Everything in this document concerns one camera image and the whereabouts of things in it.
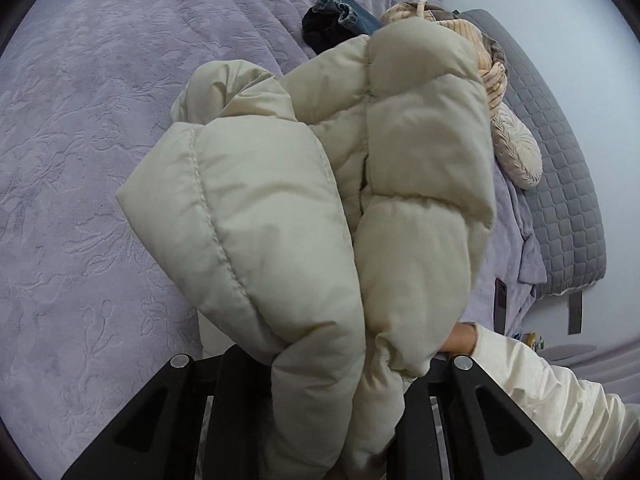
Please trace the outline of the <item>right forearm white sleeve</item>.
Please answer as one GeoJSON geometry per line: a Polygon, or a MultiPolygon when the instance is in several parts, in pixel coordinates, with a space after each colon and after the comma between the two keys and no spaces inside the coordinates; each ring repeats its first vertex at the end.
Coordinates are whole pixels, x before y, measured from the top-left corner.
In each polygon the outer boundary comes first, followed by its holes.
{"type": "Polygon", "coordinates": [[[639,407],[549,364],[526,344],[474,326],[472,359],[585,479],[604,479],[639,441],[639,407]]]}

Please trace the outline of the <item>person right hand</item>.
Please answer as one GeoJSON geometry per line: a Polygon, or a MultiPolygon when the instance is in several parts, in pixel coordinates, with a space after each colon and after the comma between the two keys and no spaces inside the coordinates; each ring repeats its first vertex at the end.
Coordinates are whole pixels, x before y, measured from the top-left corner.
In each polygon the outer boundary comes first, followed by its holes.
{"type": "Polygon", "coordinates": [[[474,323],[457,323],[439,352],[447,356],[472,356],[477,343],[477,330],[474,323]]]}

